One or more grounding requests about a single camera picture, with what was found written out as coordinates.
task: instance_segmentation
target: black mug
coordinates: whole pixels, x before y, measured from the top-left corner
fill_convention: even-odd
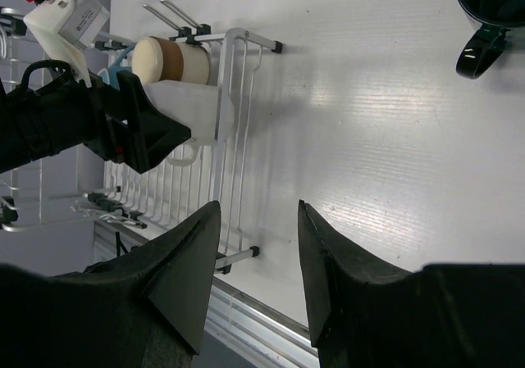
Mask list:
[[[458,0],[476,26],[481,28],[467,43],[456,71],[477,79],[506,48],[525,40],[525,0]]]

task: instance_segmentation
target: mug handle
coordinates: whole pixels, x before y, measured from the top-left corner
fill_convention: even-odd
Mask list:
[[[199,154],[199,145],[193,145],[193,144],[184,144],[191,148],[191,157],[187,157],[186,159],[172,159],[170,157],[167,158],[167,162],[172,166],[177,167],[187,167],[195,162],[197,159],[197,155]]]
[[[456,72],[475,80],[496,62],[505,49],[506,30],[482,26],[469,40],[456,65]]]

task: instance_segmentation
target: white container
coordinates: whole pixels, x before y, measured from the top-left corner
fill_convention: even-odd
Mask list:
[[[210,61],[204,48],[154,37],[137,43],[131,68],[142,84],[163,80],[206,84],[210,76]]]
[[[168,158],[170,164],[189,166],[197,159],[200,147],[217,142],[218,87],[164,80],[145,84],[144,91],[157,110],[191,129],[191,139],[185,142],[192,148],[191,156],[186,159]],[[226,117],[221,123],[225,124],[227,131],[232,131],[235,123],[233,103],[223,102],[221,106],[226,107]]]

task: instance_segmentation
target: wire rack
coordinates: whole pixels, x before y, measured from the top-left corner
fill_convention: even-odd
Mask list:
[[[14,9],[2,8],[0,16],[23,19],[24,14]],[[35,61],[47,59],[47,55],[29,31],[26,35],[10,33],[7,27],[3,27],[1,21],[0,27],[2,28],[0,30],[2,50],[0,51],[4,51],[0,52],[0,77],[2,77],[2,84],[6,92],[11,92],[20,83],[25,68]],[[103,39],[101,40],[103,43],[106,40],[117,41],[125,45],[130,43],[128,39],[105,33],[101,33],[99,38]],[[32,89],[44,86],[51,79],[44,70],[35,72],[31,77],[30,88]],[[2,223],[0,227],[9,232],[24,232],[47,225],[75,223],[100,217],[120,219],[118,217],[120,214],[100,211],[85,199],[88,189],[82,186],[80,180],[80,169],[83,165],[85,151],[87,150],[82,146],[76,149],[75,168],[71,170],[72,173],[75,173],[75,187],[69,192],[57,192],[46,183],[53,178],[51,166],[54,160],[52,158],[34,161],[29,165],[0,175],[0,209],[6,207],[18,214],[17,221]],[[107,190],[101,187],[98,192],[107,192]]]
[[[209,84],[219,89],[216,144],[201,147],[196,162],[187,167],[169,162],[169,158],[185,157],[185,146],[180,146],[158,167],[142,175],[126,165],[108,162],[104,180],[107,189],[120,189],[110,198],[129,211],[139,211],[142,214],[139,218],[154,226],[148,228],[150,234],[144,234],[148,238],[178,225],[206,202],[218,200],[222,231],[216,270],[227,273],[231,264],[258,255],[257,247],[245,246],[241,226],[245,163],[252,111],[256,107],[253,93],[258,73],[266,55],[270,51],[281,52],[282,45],[238,28],[224,34],[195,36],[192,40],[202,43],[210,52]],[[228,102],[233,103],[236,114],[233,132],[223,123],[227,113],[223,105]]]

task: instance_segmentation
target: beige cup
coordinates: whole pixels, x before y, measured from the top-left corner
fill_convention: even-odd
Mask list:
[[[142,84],[163,80],[207,84],[210,76],[210,62],[204,48],[155,37],[137,43],[131,69]]]

